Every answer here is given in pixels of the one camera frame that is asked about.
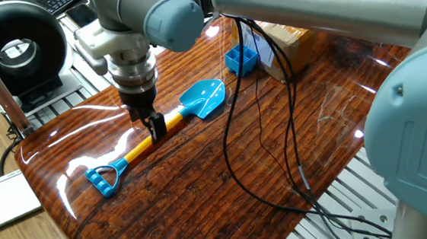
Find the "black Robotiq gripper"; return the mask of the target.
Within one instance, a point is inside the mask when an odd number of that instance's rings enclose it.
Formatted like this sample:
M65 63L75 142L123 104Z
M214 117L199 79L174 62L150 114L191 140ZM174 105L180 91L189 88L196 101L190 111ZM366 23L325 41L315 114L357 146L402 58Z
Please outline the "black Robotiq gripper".
M129 118L132 123L140 121L142 125L149 130L151 140L158 143L167 134L167 126L164 121L164 115L161 113L152 112L148 120L141 112L154 110L154 100L157 97L156 87L152 87L147 91L131 94L119 92L122 103L126 106Z

